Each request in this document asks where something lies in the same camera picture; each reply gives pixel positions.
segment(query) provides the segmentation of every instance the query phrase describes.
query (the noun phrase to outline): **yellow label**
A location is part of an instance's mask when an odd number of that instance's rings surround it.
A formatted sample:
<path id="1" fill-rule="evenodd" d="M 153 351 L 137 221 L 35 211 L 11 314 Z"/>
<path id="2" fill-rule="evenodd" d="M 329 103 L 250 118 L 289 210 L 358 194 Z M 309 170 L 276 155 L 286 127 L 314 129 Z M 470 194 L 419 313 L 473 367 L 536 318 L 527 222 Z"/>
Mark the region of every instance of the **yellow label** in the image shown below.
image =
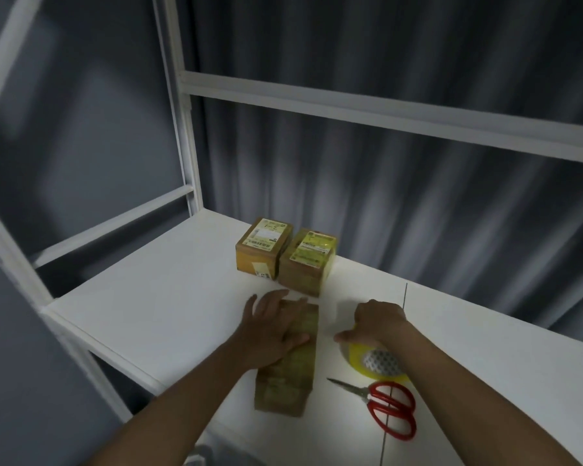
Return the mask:
<path id="1" fill-rule="evenodd" d="M 283 222 L 262 219 L 242 244 L 254 249 L 271 251 L 281 238 L 281 234 L 283 234 L 286 227 L 287 224 L 283 224 Z"/>
<path id="2" fill-rule="evenodd" d="M 259 263 L 259 262 L 255 262 L 253 261 L 253 268 L 255 269 L 255 274 L 257 276 L 261 276 L 262 278 L 265 278 L 266 280 L 271 280 L 272 277 L 270 276 L 270 268 L 268 268 L 268 265 L 266 263 Z"/>
<path id="3" fill-rule="evenodd" d="M 309 231 L 292 253 L 290 260 L 313 268 L 321 268 L 328 259 L 328 253 L 333 249 L 335 241 L 336 239 L 329 235 Z"/>

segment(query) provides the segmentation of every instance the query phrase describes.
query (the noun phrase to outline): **gray curtain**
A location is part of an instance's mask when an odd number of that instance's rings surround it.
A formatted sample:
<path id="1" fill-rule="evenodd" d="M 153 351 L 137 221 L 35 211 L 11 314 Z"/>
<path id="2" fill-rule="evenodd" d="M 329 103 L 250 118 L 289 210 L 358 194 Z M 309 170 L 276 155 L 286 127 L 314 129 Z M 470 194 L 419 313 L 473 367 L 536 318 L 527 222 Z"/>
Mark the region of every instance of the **gray curtain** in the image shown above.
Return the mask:
<path id="1" fill-rule="evenodd" d="M 583 0 L 178 0 L 187 69 L 583 124 Z M 583 340 L 583 164 L 194 100 L 206 205 Z"/>

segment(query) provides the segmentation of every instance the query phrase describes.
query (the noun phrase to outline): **right hand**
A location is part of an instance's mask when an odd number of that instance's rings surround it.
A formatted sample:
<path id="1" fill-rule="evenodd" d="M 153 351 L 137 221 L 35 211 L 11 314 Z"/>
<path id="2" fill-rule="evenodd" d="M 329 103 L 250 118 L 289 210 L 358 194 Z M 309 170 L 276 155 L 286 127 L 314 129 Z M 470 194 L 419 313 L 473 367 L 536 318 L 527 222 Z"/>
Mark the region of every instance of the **right hand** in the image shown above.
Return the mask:
<path id="1" fill-rule="evenodd" d="M 357 305 L 354 320 L 354 329 L 336 334 L 335 342 L 383 347 L 396 336 L 399 327 L 408 323 L 399 305 L 375 299 Z"/>

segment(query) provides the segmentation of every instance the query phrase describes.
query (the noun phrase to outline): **white table surface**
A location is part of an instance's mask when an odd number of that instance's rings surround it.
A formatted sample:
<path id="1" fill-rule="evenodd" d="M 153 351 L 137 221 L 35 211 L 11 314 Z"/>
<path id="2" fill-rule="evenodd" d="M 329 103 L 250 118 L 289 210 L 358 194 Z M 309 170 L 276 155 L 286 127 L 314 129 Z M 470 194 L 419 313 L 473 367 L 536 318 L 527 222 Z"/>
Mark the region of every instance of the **white table surface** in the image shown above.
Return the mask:
<path id="1" fill-rule="evenodd" d="M 249 225 L 203 210 L 93 277 L 45 310 L 47 318 L 143 387 L 160 394 L 235 329 L 244 301 L 277 283 L 235 268 Z M 459 464 L 415 393 L 418 433 L 386 438 L 365 405 L 326 377 L 370 380 L 344 360 L 332 335 L 356 304 L 404 303 L 423 333 L 528 413 L 583 462 L 583 344 L 455 297 L 337 257 L 319 304 L 314 388 L 301 419 L 253 409 L 244 376 L 210 428 L 272 464 Z"/>

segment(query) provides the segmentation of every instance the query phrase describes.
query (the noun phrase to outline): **small cardboard box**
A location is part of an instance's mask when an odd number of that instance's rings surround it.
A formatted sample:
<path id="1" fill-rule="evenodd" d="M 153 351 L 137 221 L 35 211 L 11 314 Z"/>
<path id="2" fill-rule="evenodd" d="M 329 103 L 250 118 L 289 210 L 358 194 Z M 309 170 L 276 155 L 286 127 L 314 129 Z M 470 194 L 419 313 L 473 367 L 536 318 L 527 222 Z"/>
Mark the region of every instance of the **small cardboard box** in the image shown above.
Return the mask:
<path id="1" fill-rule="evenodd" d="M 292 303 L 281 301 L 281 310 Z M 318 335 L 319 307 L 306 306 L 287 334 L 309 334 L 310 340 L 287 353 L 282 359 L 257 371 L 255 410 L 302 417 L 304 406 L 313 390 L 315 348 Z"/>
<path id="2" fill-rule="evenodd" d="M 279 258 L 292 239 L 293 226 L 258 217 L 235 244 L 235 261 L 241 272 L 275 280 Z"/>
<path id="3" fill-rule="evenodd" d="M 300 229 L 279 262 L 279 282 L 309 296 L 319 297 L 337 250 L 337 238 Z"/>

